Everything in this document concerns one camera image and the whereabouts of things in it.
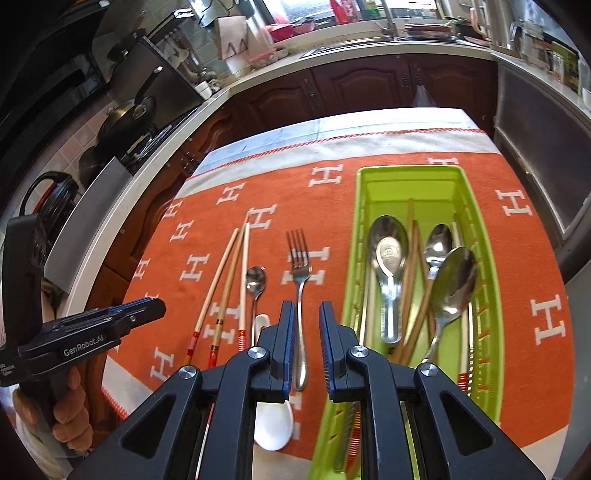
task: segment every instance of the finger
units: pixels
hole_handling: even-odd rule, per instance
[[[76,437],[74,440],[68,442],[68,447],[72,450],[78,450],[84,452],[88,450],[92,445],[92,427],[88,425],[81,435]]]
[[[60,442],[69,442],[82,435],[89,425],[88,410],[83,408],[72,421],[62,425],[55,425],[52,429],[53,436]]]
[[[80,386],[80,372],[76,367],[70,368],[68,370],[68,388],[70,390],[75,390]]]
[[[22,393],[20,388],[12,392],[12,403],[14,403],[14,410],[25,424],[30,427],[37,424],[37,407],[33,400]]]
[[[80,413],[84,406],[86,393],[82,387],[70,390],[55,407],[53,407],[53,416],[61,424],[72,421]]]

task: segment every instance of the red bottle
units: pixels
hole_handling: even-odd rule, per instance
[[[338,24],[342,25],[345,23],[349,23],[347,21],[347,13],[345,13],[345,9],[343,5],[341,5],[338,0],[330,0],[330,6],[335,13],[335,18]]]

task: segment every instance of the faucet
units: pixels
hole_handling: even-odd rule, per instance
[[[392,12],[388,8],[387,0],[382,0],[382,7],[384,7],[384,14],[386,15],[388,26],[381,27],[380,31],[382,32],[382,35],[389,35],[392,39],[395,39],[398,36],[398,29],[394,24],[394,20],[392,20]]]

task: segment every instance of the fork tines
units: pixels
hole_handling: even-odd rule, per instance
[[[285,235],[290,249],[291,266],[297,268],[307,265],[310,259],[304,231],[300,228],[299,230],[289,231]]]

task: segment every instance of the sink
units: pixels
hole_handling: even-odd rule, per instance
[[[332,51],[339,51],[339,50],[347,50],[348,48],[353,47],[364,47],[364,46],[371,46],[371,45],[383,45],[383,44],[394,44],[399,42],[398,38],[392,37],[374,37],[374,38],[360,38],[358,40],[347,40],[338,43],[333,43],[332,45],[327,45],[325,47],[313,48],[307,53],[304,53],[301,58],[306,57],[313,57],[314,55],[320,55],[322,53],[328,53]]]

